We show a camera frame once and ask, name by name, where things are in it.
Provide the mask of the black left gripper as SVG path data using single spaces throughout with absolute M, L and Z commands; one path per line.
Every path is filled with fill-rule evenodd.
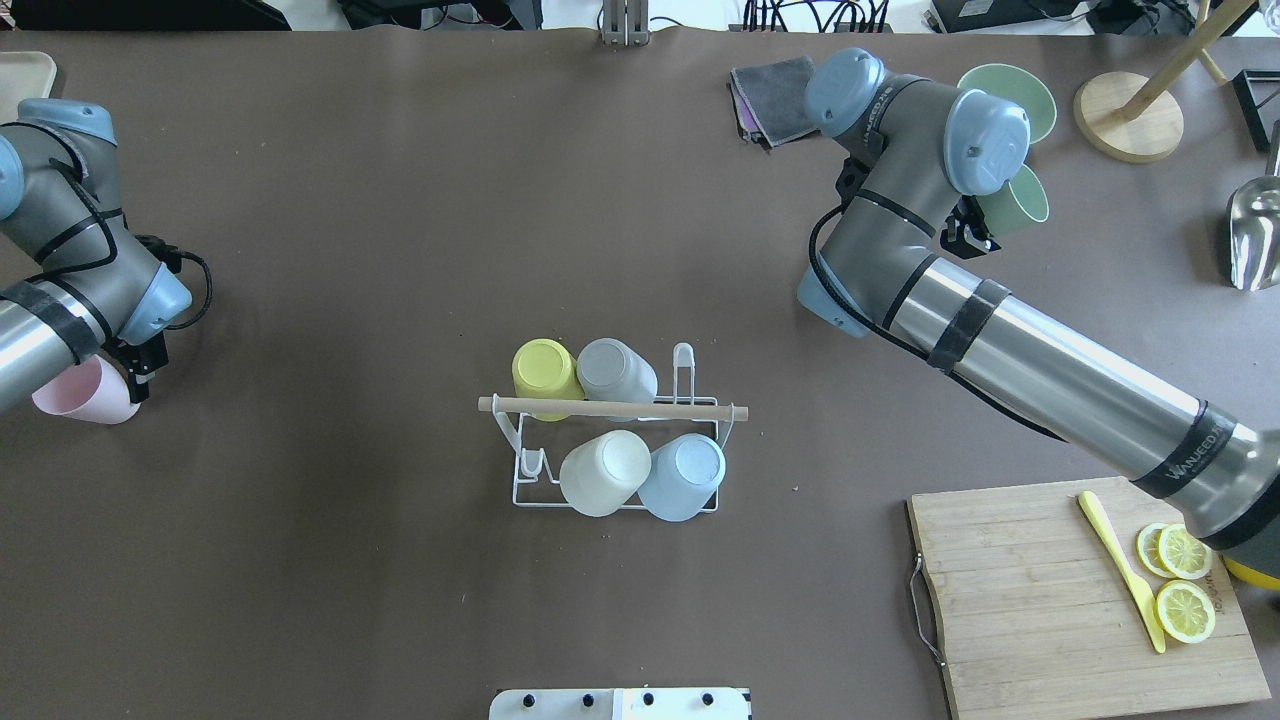
M 150 380 L 169 364 L 165 331 L 137 346 L 109 340 L 101 350 L 124 372 L 131 404 L 142 404 L 150 397 Z

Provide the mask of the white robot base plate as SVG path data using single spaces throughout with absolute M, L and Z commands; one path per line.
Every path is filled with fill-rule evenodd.
M 750 691 L 735 687 L 507 689 L 489 719 L 751 719 Z

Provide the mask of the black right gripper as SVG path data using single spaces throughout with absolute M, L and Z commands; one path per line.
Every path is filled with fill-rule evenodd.
M 940 246 L 963 260 L 982 258 L 1001 250 L 991 234 L 986 215 L 975 196 L 961 196 L 947 217 L 940 234 Z

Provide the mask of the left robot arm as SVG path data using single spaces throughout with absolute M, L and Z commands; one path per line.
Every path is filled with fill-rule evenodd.
M 1 228 L 38 273 L 3 287 L 1 406 L 10 409 L 64 370 L 105 352 L 125 373 L 132 401 L 150 396 L 166 365 L 165 334 L 189 325 L 193 296 L 183 263 L 198 255 L 125 218 L 118 142 L 109 111 L 92 102 L 28 97 L 1 131 Z

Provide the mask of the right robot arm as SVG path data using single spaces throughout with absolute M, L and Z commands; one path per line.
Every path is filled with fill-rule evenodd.
M 890 70 L 860 47 L 817 67 L 804 111 L 847 151 L 838 224 L 810 242 L 797 300 L 844 332 L 874 332 L 1119 470 L 1245 568 L 1279 569 L 1277 433 L 1257 432 L 940 258 L 965 196 L 1025 161 L 1030 123 L 1006 99 Z

